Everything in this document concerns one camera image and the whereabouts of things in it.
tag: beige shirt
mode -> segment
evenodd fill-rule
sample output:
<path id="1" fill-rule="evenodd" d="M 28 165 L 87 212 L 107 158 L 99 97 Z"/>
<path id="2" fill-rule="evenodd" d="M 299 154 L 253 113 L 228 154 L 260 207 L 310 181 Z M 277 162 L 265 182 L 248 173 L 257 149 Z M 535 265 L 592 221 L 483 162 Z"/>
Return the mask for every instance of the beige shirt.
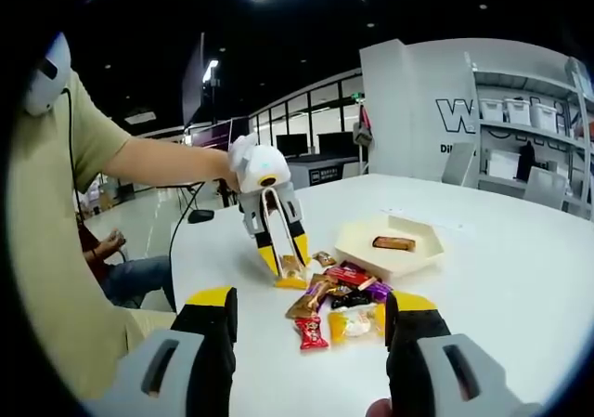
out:
<path id="1" fill-rule="evenodd" d="M 85 191 L 129 135 L 95 107 L 75 72 L 67 87 L 76 185 Z M 47 114 L 18 118 L 7 227 L 19 291 L 42 347 L 76 395 L 98 397 L 127 353 L 130 314 L 106 299 L 84 261 L 72 208 L 68 128 L 66 94 Z"/>

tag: red candy wrapper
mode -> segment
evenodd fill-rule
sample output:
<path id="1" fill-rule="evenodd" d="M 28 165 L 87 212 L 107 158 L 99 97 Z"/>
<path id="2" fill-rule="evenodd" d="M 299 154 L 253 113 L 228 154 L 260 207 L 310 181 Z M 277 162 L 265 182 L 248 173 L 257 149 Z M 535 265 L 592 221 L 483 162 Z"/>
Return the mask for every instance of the red candy wrapper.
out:
<path id="1" fill-rule="evenodd" d="M 319 328 L 319 317 L 297 318 L 295 325 L 301 331 L 301 350 L 328 347 Z"/>
<path id="2" fill-rule="evenodd" d="M 371 278 L 363 268 L 347 261 L 339 266 L 328 268 L 324 274 L 357 287 Z"/>

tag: jeans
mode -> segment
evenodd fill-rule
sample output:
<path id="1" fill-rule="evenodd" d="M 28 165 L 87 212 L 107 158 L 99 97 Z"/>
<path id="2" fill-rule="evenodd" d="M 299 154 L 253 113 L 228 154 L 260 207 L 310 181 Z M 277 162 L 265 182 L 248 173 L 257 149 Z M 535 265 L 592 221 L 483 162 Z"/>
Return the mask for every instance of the jeans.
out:
<path id="1" fill-rule="evenodd" d="M 168 256 L 126 261 L 111 266 L 108 277 L 101 282 L 101 288 L 115 306 L 131 306 L 135 297 L 163 288 L 167 302 L 175 310 Z"/>

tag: black candy wrapper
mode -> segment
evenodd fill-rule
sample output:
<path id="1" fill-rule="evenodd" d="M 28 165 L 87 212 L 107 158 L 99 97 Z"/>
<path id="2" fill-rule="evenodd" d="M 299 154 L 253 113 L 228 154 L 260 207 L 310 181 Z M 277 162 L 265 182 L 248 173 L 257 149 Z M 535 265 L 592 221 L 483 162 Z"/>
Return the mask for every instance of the black candy wrapper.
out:
<path id="1" fill-rule="evenodd" d="M 371 293 L 365 290 L 353 290 L 345 296 L 334 298 L 330 305 L 332 309 L 339 307 L 363 306 L 372 302 Z"/>

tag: floor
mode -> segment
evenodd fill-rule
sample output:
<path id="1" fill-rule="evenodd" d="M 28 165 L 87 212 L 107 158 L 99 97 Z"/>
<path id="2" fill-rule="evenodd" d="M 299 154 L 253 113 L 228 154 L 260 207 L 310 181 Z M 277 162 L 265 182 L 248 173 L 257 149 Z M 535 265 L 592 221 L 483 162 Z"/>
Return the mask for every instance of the floor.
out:
<path id="1" fill-rule="evenodd" d="M 197 201 L 200 208 L 218 210 L 223 207 L 212 184 L 204 186 Z M 186 201 L 182 200 L 182 205 L 185 208 Z M 104 239 L 114 228 L 119 229 L 126 238 L 124 252 L 129 259 L 139 259 L 169 253 L 171 226 L 180 215 L 180 197 L 176 189 L 149 189 L 84 223 L 99 239 Z M 112 258 L 108 262 L 122 260 L 118 255 Z M 142 308 L 171 311 L 163 291 L 149 293 Z"/>

